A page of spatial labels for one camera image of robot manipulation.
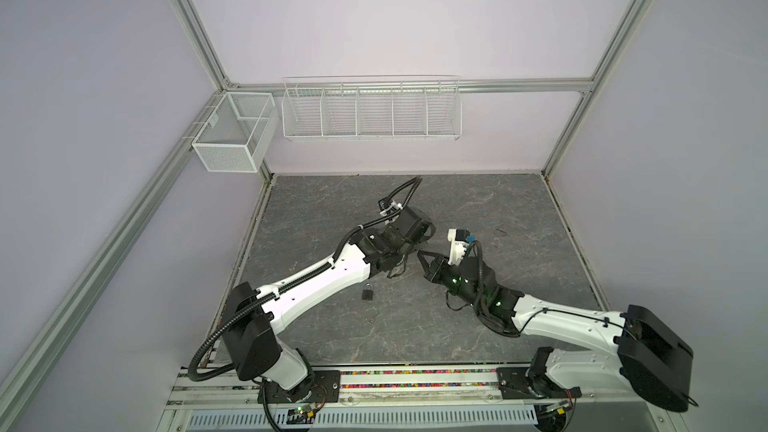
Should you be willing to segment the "black padlock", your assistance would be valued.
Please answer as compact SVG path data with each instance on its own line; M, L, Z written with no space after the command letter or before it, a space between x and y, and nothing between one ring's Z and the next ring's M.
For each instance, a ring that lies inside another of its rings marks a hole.
M361 299L369 302L374 299L374 288L371 283L366 283L361 293Z

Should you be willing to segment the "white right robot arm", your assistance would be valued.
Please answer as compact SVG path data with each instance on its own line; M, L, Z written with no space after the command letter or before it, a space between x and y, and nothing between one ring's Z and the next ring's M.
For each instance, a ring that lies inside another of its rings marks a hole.
M554 339L573 350L537 350L526 373L536 397L575 388L632 391L661 409L683 413L690 395L692 348L649 309L624 312L564 306L502 286L479 242L454 241L444 255L417 254L424 277L458 297L476 319L507 338Z

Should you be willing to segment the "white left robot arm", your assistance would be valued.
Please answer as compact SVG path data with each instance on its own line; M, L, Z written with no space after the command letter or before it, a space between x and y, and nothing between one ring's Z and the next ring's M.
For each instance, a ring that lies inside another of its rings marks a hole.
M409 202L421 184L414 177L379 201L380 217L345 234L327 258L276 282L236 286L225 303L220 326L230 369L241 381L267 378L287 391L310 386L306 358L278 335L334 294L403 267L407 257L434 232L430 219Z

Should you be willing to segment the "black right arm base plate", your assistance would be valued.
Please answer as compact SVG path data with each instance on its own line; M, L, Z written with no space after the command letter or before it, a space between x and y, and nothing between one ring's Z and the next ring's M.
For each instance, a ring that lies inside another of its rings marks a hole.
M545 374L530 378L525 366L497 367L498 389L504 400L522 399L578 399L582 396L579 387L563 388L551 381Z

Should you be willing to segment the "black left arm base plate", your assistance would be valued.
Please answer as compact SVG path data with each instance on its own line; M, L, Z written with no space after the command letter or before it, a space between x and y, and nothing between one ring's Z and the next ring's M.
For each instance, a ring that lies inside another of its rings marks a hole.
M286 390L275 382L261 385L258 402L262 404L337 403L341 392L341 371L315 370L295 388Z

